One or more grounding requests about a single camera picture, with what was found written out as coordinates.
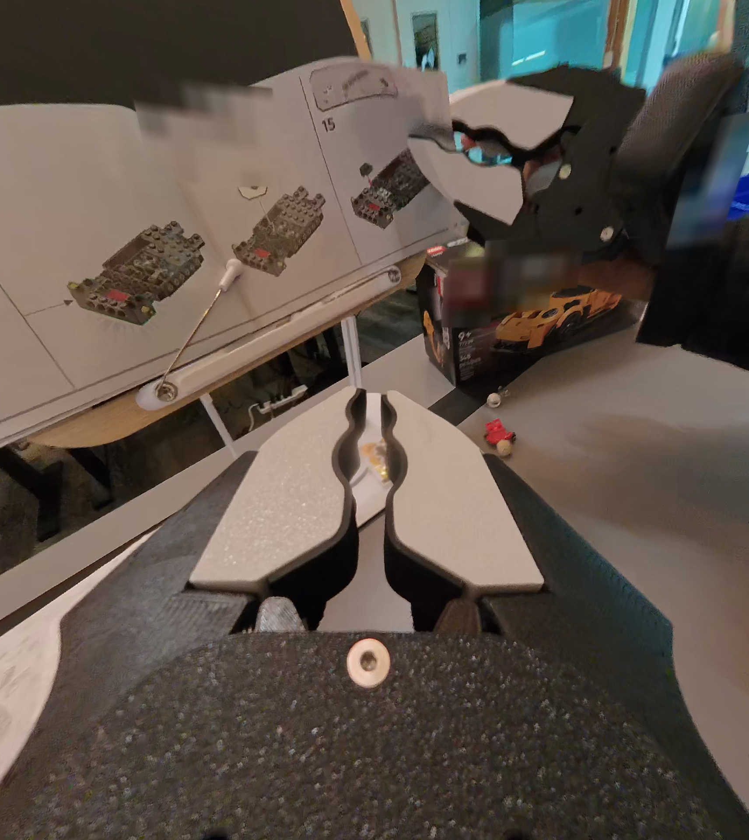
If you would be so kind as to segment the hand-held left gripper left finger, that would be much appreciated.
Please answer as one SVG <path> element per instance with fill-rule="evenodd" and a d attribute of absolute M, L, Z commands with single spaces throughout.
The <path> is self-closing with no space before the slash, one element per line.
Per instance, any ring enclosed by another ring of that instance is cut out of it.
<path fill-rule="evenodd" d="M 365 390 L 343 388 L 268 439 L 189 584 L 198 591 L 268 591 L 334 546 L 354 521 L 350 482 L 365 424 Z"/>

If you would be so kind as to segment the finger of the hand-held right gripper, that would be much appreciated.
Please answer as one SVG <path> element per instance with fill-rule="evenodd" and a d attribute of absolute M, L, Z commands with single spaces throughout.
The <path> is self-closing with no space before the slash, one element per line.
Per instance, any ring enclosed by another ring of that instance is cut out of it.
<path fill-rule="evenodd" d="M 514 225 L 523 209 L 519 169 L 472 162 L 460 137 L 444 128 L 410 133 L 410 153 L 426 180 L 453 205 L 474 211 L 485 221 Z"/>
<path fill-rule="evenodd" d="M 573 96 L 489 81 L 451 96 L 453 128 L 471 141 L 490 141 L 514 151 L 534 151 L 568 121 Z"/>

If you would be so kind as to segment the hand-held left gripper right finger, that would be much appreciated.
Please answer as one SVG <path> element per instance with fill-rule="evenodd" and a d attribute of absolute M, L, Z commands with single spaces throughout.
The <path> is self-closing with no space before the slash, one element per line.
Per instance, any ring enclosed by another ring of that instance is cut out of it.
<path fill-rule="evenodd" d="M 381 401 L 392 489 L 384 571 L 395 593 L 537 593 L 544 577 L 458 428 L 399 392 Z"/>

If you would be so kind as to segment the toy instruction booklet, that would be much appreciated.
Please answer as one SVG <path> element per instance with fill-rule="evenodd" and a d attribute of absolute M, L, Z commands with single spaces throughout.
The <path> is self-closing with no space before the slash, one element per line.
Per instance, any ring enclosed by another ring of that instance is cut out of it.
<path fill-rule="evenodd" d="M 0 447 L 164 413 L 399 284 L 455 209 L 410 133 L 440 72 L 329 60 L 173 105 L 0 106 Z"/>

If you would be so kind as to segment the grey desk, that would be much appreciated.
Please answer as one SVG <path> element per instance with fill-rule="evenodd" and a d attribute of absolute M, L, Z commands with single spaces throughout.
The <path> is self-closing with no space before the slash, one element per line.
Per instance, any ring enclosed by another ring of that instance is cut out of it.
<path fill-rule="evenodd" d="M 478 401 L 420 385 L 420 340 L 365 369 L 480 449 Z M 234 634 L 257 596 L 189 591 L 259 446 L 93 528 L 122 561 L 63 595 L 47 704 L 0 783 L 0 839 L 749 839 L 749 374 L 618 333 L 535 363 L 487 455 L 543 593 L 498 632 Z"/>

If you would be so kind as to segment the person's right hand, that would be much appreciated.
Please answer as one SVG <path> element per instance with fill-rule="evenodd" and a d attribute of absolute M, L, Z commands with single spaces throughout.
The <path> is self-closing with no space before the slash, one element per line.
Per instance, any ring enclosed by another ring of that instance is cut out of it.
<path fill-rule="evenodd" d="M 636 257 L 618 257 L 582 264 L 578 284 L 620 295 L 627 300 L 649 302 L 656 282 L 656 270 Z"/>

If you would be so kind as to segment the red toy brick piece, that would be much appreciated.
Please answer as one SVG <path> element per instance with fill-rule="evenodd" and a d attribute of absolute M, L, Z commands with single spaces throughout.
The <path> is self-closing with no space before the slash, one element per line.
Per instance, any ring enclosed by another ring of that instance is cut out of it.
<path fill-rule="evenodd" d="M 510 458 L 517 442 L 517 435 L 503 424 L 501 419 L 494 419 L 485 424 L 485 444 L 499 458 Z"/>

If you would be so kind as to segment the small yellow toy pieces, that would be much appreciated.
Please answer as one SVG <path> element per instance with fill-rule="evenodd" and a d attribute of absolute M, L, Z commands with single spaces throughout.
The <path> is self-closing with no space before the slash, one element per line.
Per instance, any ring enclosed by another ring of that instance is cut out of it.
<path fill-rule="evenodd" d="M 384 439 L 359 446 L 359 455 L 368 473 L 386 487 L 390 483 L 390 464 Z"/>

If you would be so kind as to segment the white power strip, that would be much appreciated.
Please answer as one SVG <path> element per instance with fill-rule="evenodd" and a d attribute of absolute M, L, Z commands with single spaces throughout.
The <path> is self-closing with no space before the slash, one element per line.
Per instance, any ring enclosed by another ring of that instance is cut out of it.
<path fill-rule="evenodd" d="M 293 386 L 289 390 L 289 394 L 286 395 L 277 395 L 270 401 L 264 401 L 264 403 L 255 403 L 248 408 L 248 419 L 250 419 L 250 426 L 248 426 L 248 433 L 252 433 L 257 426 L 257 419 L 259 417 L 275 417 L 278 415 L 282 410 L 296 404 L 300 399 L 304 399 L 307 395 L 309 388 L 305 385 L 298 385 L 298 386 Z"/>

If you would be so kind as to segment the yellow car toy box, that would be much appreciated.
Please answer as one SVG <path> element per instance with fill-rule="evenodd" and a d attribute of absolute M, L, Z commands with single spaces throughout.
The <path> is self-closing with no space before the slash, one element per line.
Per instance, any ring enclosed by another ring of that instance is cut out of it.
<path fill-rule="evenodd" d="M 640 302 L 578 286 L 553 291 L 539 309 L 496 315 L 483 327 L 447 327 L 442 315 L 449 270 L 480 255 L 481 248 L 465 237 L 433 246 L 415 281 L 428 358 L 456 388 L 517 377 L 548 354 L 631 329 L 643 316 Z"/>

